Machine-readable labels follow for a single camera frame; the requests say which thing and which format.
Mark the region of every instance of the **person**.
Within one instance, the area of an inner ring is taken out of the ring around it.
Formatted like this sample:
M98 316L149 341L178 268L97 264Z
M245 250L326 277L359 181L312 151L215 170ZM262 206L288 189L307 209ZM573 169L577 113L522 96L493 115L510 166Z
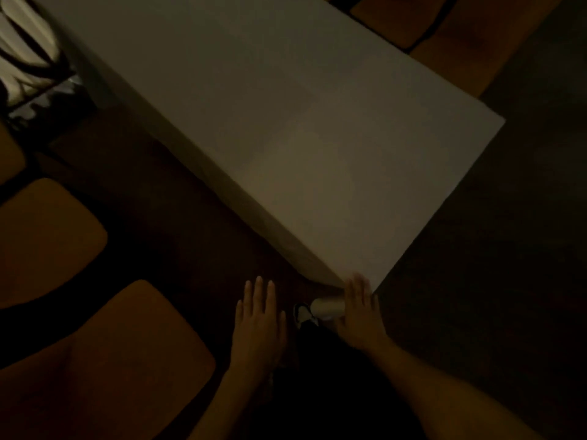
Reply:
M237 303L228 371L190 440L222 440L287 344L275 284L246 282ZM345 283L338 336L296 305L299 372L277 369L274 400L253 416L250 438L427 438L533 440L541 437L472 385L437 370L387 336L378 297L360 274Z

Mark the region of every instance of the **wooden floor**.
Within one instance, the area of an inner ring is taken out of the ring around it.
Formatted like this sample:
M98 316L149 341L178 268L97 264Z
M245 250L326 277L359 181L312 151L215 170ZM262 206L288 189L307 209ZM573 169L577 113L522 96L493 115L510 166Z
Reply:
M572 51L586 43L572 21L580 12L587 3L565 0L489 88L484 100L508 123L378 290L401 345L550 439L587 429L587 102L573 85L586 68ZM93 116L53 148L74 169L43 157L44 169L116 216L141 247L144 278L220 369L245 280L273 279L288 310L336 293L300 277L123 110ZM160 438L187 435L215 380Z

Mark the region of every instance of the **skin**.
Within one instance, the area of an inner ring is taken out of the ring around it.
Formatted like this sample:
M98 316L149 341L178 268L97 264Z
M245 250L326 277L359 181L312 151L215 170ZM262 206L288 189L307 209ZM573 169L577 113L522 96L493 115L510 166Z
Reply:
M286 321L283 311L276 312L275 286L269 281L267 298L260 277L254 292L252 288L247 281L244 298L237 303L230 367L191 440L227 438L257 386L283 354ZM345 305L344 318L335 321L339 336L382 370L412 407L430 440L541 439L488 395L396 345L385 332L378 297L363 276L356 274L346 282Z

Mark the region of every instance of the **person's left arm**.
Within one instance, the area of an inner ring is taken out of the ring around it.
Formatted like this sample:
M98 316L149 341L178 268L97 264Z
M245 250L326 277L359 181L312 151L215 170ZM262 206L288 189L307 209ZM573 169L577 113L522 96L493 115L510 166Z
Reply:
M245 284L243 300L237 303L230 367L212 402L188 440L223 440L246 407L256 388L275 369L287 342L285 312L277 317L275 285L269 281L263 309L263 279L252 292Z

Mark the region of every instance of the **forearm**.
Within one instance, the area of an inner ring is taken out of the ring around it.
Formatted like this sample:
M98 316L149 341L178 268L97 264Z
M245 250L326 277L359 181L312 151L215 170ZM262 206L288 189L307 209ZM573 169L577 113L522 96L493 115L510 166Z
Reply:
M227 438L254 391L242 377L227 371L212 402L188 440Z
M379 342L367 354L407 400L430 440L541 438L488 395L427 365L391 340Z

